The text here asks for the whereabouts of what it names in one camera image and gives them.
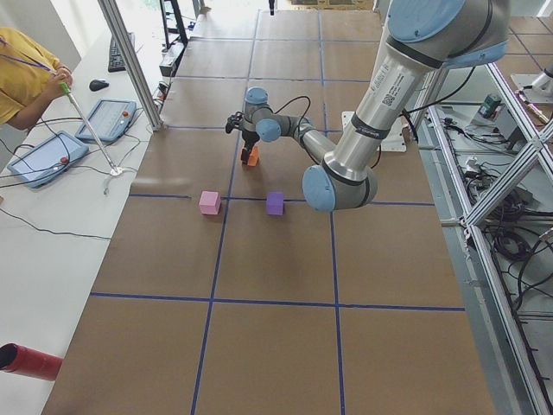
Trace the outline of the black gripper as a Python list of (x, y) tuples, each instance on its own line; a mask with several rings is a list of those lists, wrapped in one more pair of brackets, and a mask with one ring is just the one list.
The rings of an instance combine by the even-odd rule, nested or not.
[(258, 134), (255, 131), (242, 131), (242, 138), (245, 142), (244, 147), (241, 150), (240, 160), (242, 164), (247, 164), (250, 159), (251, 149), (258, 141)]

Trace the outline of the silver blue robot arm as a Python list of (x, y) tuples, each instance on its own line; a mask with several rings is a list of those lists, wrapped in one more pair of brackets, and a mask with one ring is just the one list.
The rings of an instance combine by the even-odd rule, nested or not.
[(508, 1), (394, 1), (388, 9), (385, 38), (363, 99), (338, 143), (305, 117), (274, 112), (268, 93), (250, 88), (244, 109), (226, 121), (246, 146), (291, 137), (314, 160), (302, 178), (306, 202), (316, 211), (360, 208), (377, 193), (370, 159), (421, 79), (439, 69), (477, 67), (500, 59), (508, 42)]

